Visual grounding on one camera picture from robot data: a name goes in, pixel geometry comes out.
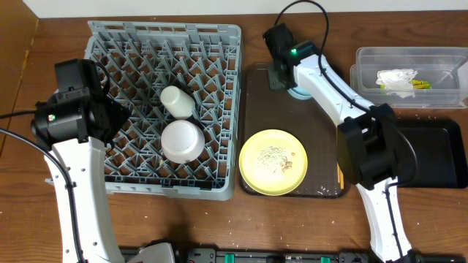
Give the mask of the white cup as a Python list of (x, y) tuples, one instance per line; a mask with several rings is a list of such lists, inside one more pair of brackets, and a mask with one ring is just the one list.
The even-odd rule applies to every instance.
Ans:
[(166, 110), (178, 120), (190, 118), (195, 109), (194, 99), (174, 85), (162, 90), (160, 100)]

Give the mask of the white napkin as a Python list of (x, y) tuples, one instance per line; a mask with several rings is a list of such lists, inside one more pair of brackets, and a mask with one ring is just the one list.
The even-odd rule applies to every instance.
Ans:
[(414, 69), (391, 69), (377, 72), (376, 84), (381, 90), (389, 91), (402, 99), (414, 97), (412, 81), (418, 72)]

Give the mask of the yellow green snack wrapper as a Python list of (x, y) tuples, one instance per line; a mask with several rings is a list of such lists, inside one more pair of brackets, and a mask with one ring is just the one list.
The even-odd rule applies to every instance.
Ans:
[(384, 84), (382, 80), (377, 80), (376, 84), (379, 85), (381, 89), (386, 90), (424, 90), (431, 89), (431, 83), (425, 80), (408, 80), (408, 81), (397, 81), (389, 82)]

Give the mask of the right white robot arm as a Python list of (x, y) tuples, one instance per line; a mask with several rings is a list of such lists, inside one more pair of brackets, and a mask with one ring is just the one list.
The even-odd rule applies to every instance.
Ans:
[(337, 163), (361, 195), (374, 255), (381, 262), (412, 262), (397, 194), (400, 155), (412, 146), (394, 111), (356, 94), (328, 66), (322, 47), (298, 42), (285, 24), (268, 29), (263, 40), (273, 59), (274, 83), (305, 90), (335, 124)]

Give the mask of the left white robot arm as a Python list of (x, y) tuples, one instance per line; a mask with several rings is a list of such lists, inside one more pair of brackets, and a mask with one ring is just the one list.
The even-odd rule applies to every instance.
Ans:
[(110, 77), (89, 59), (55, 65), (58, 90), (37, 103), (31, 130), (56, 192), (64, 262), (123, 262), (105, 188), (105, 149), (130, 111), (108, 96)]

